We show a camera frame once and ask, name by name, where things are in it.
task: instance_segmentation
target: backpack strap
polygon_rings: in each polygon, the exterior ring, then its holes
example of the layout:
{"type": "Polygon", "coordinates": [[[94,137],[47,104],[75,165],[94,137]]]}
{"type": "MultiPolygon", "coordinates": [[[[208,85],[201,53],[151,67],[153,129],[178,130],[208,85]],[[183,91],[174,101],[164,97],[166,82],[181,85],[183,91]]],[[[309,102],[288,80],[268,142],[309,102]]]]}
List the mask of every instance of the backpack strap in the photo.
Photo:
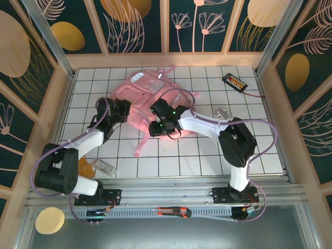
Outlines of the backpack strap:
{"type": "Polygon", "coordinates": [[[173,70],[175,70],[176,69],[176,66],[175,65],[173,65],[173,66],[171,66],[169,69],[165,69],[165,68],[160,68],[160,69],[158,69],[157,70],[157,72],[158,73],[160,73],[159,74],[159,76],[158,76],[158,78],[160,79],[161,78],[161,75],[163,75],[163,74],[168,74],[168,73],[170,73],[170,72],[172,72],[173,70]]]}
{"type": "Polygon", "coordinates": [[[146,144],[146,142],[149,140],[150,134],[148,132],[145,132],[143,139],[140,141],[140,143],[137,145],[134,153],[134,157],[140,157],[142,147],[146,144]]]}

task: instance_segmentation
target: yellow circle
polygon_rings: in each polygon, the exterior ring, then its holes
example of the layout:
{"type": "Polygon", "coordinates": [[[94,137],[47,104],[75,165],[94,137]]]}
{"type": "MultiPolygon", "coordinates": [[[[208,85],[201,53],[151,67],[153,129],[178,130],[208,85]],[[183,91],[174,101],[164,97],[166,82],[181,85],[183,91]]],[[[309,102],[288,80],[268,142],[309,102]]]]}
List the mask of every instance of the yellow circle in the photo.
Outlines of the yellow circle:
{"type": "Polygon", "coordinates": [[[286,66],[286,86],[296,92],[306,83],[309,75],[309,60],[301,53],[293,55],[286,66]]]}
{"type": "Polygon", "coordinates": [[[35,226],[41,234],[53,234],[60,230],[63,223],[63,211],[57,207],[48,207],[38,214],[35,226]]]}
{"type": "Polygon", "coordinates": [[[30,43],[24,28],[11,15],[0,10],[0,72],[21,77],[30,64],[30,43]]]}
{"type": "Polygon", "coordinates": [[[51,29],[62,48],[77,51],[84,47],[85,39],[82,32],[71,23],[57,22],[51,29]]]}
{"type": "Polygon", "coordinates": [[[151,10],[151,0],[100,0],[105,11],[115,20],[121,22],[134,22],[137,20],[135,9],[141,18],[149,14],[151,10]]]}
{"type": "Polygon", "coordinates": [[[250,0],[249,21],[258,27],[276,26],[290,0],[250,0]]]}

